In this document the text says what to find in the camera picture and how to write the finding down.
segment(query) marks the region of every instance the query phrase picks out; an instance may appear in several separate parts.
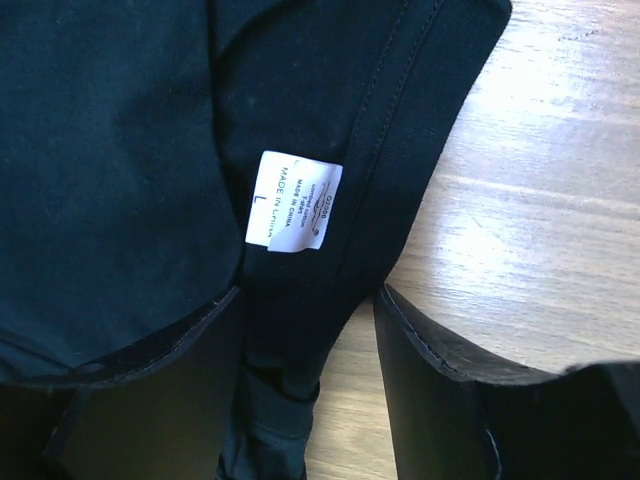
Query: wood grain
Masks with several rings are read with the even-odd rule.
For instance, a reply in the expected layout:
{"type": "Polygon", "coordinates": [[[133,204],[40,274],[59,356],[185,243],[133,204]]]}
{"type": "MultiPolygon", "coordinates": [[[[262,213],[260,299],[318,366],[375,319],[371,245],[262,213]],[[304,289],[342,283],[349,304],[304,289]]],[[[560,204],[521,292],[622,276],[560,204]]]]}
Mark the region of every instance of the wood grain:
{"type": "MultiPolygon", "coordinates": [[[[640,358],[640,2],[514,1],[389,283],[534,367],[640,358]]],[[[312,480],[395,478],[367,315],[327,368],[312,480]]]]}

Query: white label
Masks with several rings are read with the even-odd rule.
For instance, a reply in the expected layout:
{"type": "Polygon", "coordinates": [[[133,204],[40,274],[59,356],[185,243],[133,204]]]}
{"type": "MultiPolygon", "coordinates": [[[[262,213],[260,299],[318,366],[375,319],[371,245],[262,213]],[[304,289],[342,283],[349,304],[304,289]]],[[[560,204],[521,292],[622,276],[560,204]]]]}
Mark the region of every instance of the white label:
{"type": "Polygon", "coordinates": [[[264,152],[245,241],[270,252],[319,249],[341,177],[341,165],[264,152]]]}

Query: wooden floor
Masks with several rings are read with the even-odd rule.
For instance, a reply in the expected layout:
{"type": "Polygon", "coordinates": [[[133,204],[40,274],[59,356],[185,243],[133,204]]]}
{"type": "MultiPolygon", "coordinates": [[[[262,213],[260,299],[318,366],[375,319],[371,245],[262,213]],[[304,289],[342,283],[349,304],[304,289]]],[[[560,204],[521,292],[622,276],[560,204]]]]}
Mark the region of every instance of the wooden floor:
{"type": "MultiPolygon", "coordinates": [[[[514,0],[389,282],[552,371],[640,357],[640,2],[514,0]]],[[[371,310],[338,342],[311,480],[393,479],[371,310]]]]}

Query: size tag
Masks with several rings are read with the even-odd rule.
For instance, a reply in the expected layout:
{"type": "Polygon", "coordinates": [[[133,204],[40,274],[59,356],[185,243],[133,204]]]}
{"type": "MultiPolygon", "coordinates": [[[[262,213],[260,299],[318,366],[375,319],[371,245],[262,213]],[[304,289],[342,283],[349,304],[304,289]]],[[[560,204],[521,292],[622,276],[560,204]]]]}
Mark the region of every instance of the size tag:
{"type": "Polygon", "coordinates": [[[341,165],[264,152],[245,241],[270,252],[319,249],[341,177],[341,165]]]}

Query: care label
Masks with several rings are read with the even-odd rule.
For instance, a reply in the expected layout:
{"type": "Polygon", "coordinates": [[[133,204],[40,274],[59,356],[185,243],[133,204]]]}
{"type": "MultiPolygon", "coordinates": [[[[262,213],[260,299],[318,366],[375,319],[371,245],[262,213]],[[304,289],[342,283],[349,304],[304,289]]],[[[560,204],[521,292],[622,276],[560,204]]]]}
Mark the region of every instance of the care label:
{"type": "Polygon", "coordinates": [[[245,241],[270,252],[318,250],[341,177],[341,165],[264,152],[245,241]]]}

